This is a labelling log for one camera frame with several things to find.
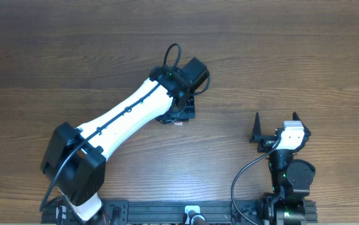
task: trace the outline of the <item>wooden table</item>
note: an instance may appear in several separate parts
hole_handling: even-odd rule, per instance
[[[317,168],[319,220],[359,221],[359,1],[0,0],[0,223],[40,221],[53,130],[119,104],[174,42],[180,65],[197,56],[212,76],[197,118],[131,136],[107,163],[102,198],[229,200],[261,155],[248,143],[255,112],[273,134],[296,111],[312,132],[297,157]],[[270,190],[265,161],[235,195]]]

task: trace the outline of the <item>black cable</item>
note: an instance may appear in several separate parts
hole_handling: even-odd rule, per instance
[[[207,79],[207,83],[205,84],[204,89],[202,91],[200,91],[200,92],[193,93],[193,96],[196,96],[198,94],[203,94],[204,91],[208,90],[209,86],[210,86],[210,75],[209,75],[209,78]]]
[[[263,156],[258,157],[257,159],[254,159],[252,162],[248,163],[245,167],[243,167],[242,170],[239,171],[239,173],[235,176],[234,181],[232,182],[232,187],[230,188],[230,199],[232,200],[232,204],[234,205],[235,209],[239,212],[239,214],[241,216],[243,216],[246,220],[248,220],[250,223],[252,223],[253,225],[259,225],[256,222],[252,221],[250,218],[248,218],[246,215],[244,215],[240,209],[237,207],[236,202],[235,202],[235,184],[237,179],[242,175],[242,173],[249,168],[250,166],[253,166],[253,164],[257,163],[258,161],[260,161],[261,159],[265,159],[267,156],[269,156],[269,154],[273,153],[278,145],[280,143],[280,137],[278,138],[278,141],[275,143],[274,146],[272,146],[272,149],[269,150],[269,152],[265,153]]]
[[[168,47],[167,52],[165,52],[164,62],[162,63],[162,65],[165,66],[165,64],[167,63],[168,53],[169,53],[169,51],[172,49],[172,47],[174,47],[174,46],[177,46],[177,47],[178,47],[178,56],[177,56],[177,59],[175,60],[174,65],[172,66],[172,69],[175,69],[175,68],[178,66],[178,63],[179,63],[180,54],[181,54],[181,52],[182,52],[182,49],[180,48],[180,45],[179,45],[179,44],[173,43],[173,44],[171,44],[171,45]]]
[[[62,169],[64,168],[64,166],[67,164],[68,160],[70,160],[71,157],[73,157],[73,155],[75,155],[76,152],[78,152],[83,145],[85,145],[90,139],[92,139],[94,136],[96,136],[97,134],[101,133],[101,131],[103,129],[105,129],[108,125],[110,125],[112,122],[114,122],[116,119],[118,119],[119,117],[123,116],[125,113],[129,112],[132,110],[132,108],[136,105],[138,105],[139,103],[143,102],[144,99],[146,99],[147,97],[149,97],[158,87],[160,86],[160,84],[157,84],[156,86],[153,87],[153,89],[151,89],[151,91],[149,91],[145,96],[141,97],[139,100],[137,100],[134,104],[131,104],[129,107],[125,107],[124,110],[122,112],[120,112],[119,114],[117,114],[116,116],[114,116],[112,119],[110,119],[108,122],[106,122],[103,126],[99,127],[96,129],[95,132],[93,132],[89,137],[87,137],[85,140],[83,140],[80,145],[78,145],[71,153],[70,155],[68,155],[68,157],[66,158],[66,160],[64,160],[64,162],[61,164],[59,170],[57,171],[56,175],[54,176],[53,181],[50,183],[49,188],[46,191],[46,194],[43,197],[42,203],[39,206],[39,211],[43,211],[44,206],[46,205],[46,201],[48,199],[48,197],[50,196],[50,193],[53,190],[53,187],[56,185],[57,180],[59,179],[59,176],[62,172]]]

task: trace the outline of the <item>wooden surface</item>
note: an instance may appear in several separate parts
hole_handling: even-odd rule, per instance
[[[248,143],[255,112],[273,134],[297,111],[312,132],[298,158],[317,168],[319,220],[359,222],[359,1],[0,0],[0,223],[40,221],[53,130],[123,101],[173,42],[180,65],[197,56],[212,76],[197,119],[137,131],[107,163],[102,198],[229,200],[260,155]],[[235,196],[267,191],[265,161]]]

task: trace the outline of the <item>white arm segment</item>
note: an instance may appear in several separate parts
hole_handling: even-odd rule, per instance
[[[125,101],[121,102],[101,117],[80,125],[78,128],[82,130],[81,136],[83,138],[90,136],[97,128],[103,126],[107,121],[121,113],[126,107],[144,97],[157,84],[157,81],[151,81],[150,79],[145,80],[143,85],[141,85],[141,87]],[[134,106],[131,111],[117,118],[102,130],[101,135],[96,135],[89,140],[89,143],[95,148],[97,146],[102,147],[102,155],[108,160],[111,154],[129,136],[141,128],[145,123],[166,113],[171,105],[172,97],[167,95],[167,90],[164,87],[159,86],[149,97],[145,98],[142,103],[139,103]],[[102,206],[102,202],[99,197],[97,197],[97,193],[80,206],[74,206],[70,201],[68,202],[71,205],[71,208],[83,221],[90,220]]]

